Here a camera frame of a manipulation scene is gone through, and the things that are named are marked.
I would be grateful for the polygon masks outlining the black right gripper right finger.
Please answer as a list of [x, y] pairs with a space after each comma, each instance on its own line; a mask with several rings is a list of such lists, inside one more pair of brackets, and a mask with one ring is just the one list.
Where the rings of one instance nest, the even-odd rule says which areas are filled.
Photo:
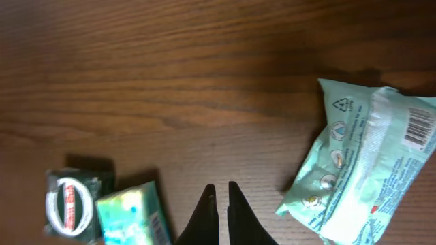
[[277, 245], [263, 228], [239, 185], [229, 182], [228, 230], [231, 245]]

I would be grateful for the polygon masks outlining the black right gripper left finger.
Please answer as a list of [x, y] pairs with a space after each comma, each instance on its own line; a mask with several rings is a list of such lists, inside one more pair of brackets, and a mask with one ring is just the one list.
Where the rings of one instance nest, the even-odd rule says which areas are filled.
[[219, 214], [216, 190], [207, 184], [193, 214], [175, 245], [218, 245]]

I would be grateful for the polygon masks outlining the teal gum box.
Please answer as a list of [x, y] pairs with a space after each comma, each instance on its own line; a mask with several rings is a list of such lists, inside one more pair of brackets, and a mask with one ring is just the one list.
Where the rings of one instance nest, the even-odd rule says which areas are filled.
[[95, 202], [105, 245], [171, 245], [154, 181]]

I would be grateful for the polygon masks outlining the dark green soap packet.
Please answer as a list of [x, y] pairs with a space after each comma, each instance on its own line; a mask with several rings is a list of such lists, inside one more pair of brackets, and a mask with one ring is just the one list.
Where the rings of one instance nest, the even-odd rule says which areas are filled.
[[115, 174], [63, 168], [46, 172], [44, 233], [86, 244], [102, 237], [95, 202], [114, 191]]

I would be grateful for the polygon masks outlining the mint green wipes pack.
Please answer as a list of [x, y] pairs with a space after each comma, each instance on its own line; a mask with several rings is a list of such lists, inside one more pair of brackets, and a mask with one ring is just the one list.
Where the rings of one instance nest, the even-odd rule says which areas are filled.
[[325, 244], [375, 244], [435, 151], [435, 99], [323, 78], [320, 86], [327, 125], [276, 213]]

